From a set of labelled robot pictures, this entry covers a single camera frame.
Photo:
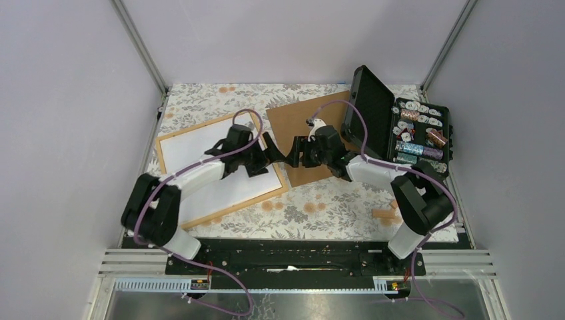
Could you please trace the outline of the brown frame backing board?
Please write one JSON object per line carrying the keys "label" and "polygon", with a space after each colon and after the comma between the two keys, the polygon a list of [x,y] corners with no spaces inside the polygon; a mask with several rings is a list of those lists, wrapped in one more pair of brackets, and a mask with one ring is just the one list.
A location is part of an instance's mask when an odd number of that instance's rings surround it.
{"label": "brown frame backing board", "polygon": [[[295,136],[307,136],[309,134],[310,127],[307,126],[306,120],[321,105],[331,101],[334,103],[325,107],[317,117],[322,119],[327,125],[332,125],[337,131],[340,131],[348,107],[345,102],[349,100],[349,97],[349,91],[342,91],[269,109],[267,117],[279,150],[284,155],[287,155],[291,150]],[[282,164],[282,167],[286,171],[292,187],[298,187],[332,176],[332,173],[325,165],[315,168],[305,168],[303,166],[293,168],[290,165]]]}

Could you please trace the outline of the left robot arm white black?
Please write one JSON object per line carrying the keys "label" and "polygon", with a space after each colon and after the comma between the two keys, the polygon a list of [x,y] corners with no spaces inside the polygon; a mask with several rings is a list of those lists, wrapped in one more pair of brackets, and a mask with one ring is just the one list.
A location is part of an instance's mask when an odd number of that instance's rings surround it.
{"label": "left robot arm white black", "polygon": [[138,244],[160,247],[181,257],[181,265],[189,273],[200,273],[206,267],[207,257],[199,251],[200,241],[179,225],[181,203],[195,191],[221,181],[240,167],[246,169],[249,177],[255,177],[266,173],[269,165],[285,161],[271,136],[263,133],[262,138],[263,146],[251,129],[234,124],[225,138],[192,165],[168,177],[143,173],[125,205],[121,225],[134,233]]}

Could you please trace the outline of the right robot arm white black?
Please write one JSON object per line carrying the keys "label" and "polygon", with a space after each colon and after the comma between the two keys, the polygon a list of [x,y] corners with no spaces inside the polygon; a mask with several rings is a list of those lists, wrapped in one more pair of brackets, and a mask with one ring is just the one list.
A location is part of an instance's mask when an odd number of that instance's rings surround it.
{"label": "right robot arm white black", "polygon": [[325,125],[310,136],[296,136],[286,156],[291,167],[326,166],[335,177],[370,185],[389,183],[402,224],[388,242],[382,266],[398,275],[408,267],[408,256],[422,247],[448,217],[456,215],[456,201],[431,164],[398,165],[367,157],[345,147],[336,129]]}

